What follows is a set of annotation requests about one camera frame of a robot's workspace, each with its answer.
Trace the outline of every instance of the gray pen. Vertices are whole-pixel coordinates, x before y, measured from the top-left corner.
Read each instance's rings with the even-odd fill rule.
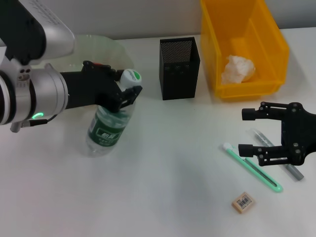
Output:
[[[254,134],[255,138],[265,147],[274,147],[272,142],[259,130],[252,128],[251,132]],[[304,178],[304,175],[293,165],[284,164],[283,165],[298,181]]]

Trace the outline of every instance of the green led light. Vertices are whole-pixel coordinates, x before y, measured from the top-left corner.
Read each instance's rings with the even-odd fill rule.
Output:
[[[36,119],[37,117],[43,117],[44,114],[43,113],[37,113],[36,115],[32,116],[32,119]]]

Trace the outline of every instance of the white tissue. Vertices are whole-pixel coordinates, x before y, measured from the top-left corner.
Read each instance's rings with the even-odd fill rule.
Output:
[[[229,63],[222,73],[222,84],[241,83],[249,80],[255,72],[255,66],[249,59],[230,55]]]

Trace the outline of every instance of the white wall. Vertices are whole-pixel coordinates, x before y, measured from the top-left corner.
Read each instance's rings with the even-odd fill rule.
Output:
[[[42,0],[74,33],[113,39],[200,31],[199,0]],[[316,0],[266,0],[280,28],[316,26]]]

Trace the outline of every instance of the plastic water bottle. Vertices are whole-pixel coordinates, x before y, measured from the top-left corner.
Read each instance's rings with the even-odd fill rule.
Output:
[[[119,87],[124,91],[141,85],[141,82],[142,78],[138,72],[127,69],[120,78]],[[132,117],[134,108],[135,102],[117,113],[111,113],[104,107],[98,106],[86,137],[90,155],[103,156],[113,149]]]

